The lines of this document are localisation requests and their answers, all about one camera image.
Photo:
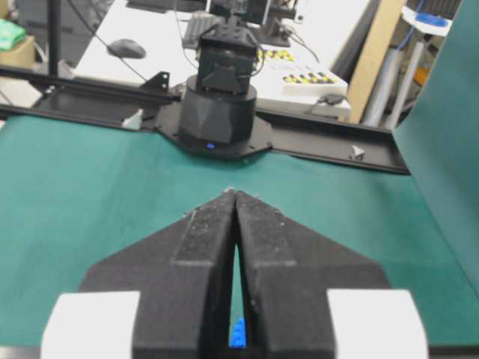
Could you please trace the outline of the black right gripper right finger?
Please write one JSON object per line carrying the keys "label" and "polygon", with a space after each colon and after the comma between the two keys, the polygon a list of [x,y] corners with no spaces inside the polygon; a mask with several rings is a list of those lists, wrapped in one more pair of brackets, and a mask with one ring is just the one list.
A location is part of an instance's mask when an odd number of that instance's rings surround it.
{"label": "black right gripper right finger", "polygon": [[236,194],[240,262],[251,344],[262,358],[333,358],[328,289],[388,289],[382,266]]}

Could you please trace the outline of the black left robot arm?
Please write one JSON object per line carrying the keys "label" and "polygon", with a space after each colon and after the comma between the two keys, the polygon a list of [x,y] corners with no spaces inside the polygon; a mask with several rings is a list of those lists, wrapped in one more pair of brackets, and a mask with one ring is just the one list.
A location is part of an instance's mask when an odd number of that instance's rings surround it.
{"label": "black left robot arm", "polygon": [[[259,46],[231,16],[199,36],[199,67],[178,105],[158,113],[161,133],[194,153],[239,159],[270,146],[250,80]],[[227,191],[185,218],[92,265],[81,293],[135,294],[131,358],[212,358],[228,343],[236,194]]]}

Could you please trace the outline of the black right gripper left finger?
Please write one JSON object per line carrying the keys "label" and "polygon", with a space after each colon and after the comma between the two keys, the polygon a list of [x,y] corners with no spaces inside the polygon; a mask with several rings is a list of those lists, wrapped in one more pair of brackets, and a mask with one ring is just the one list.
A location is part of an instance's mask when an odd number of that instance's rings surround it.
{"label": "black right gripper left finger", "polygon": [[80,292],[140,293],[134,358],[212,358],[228,342],[236,192],[93,264]]}

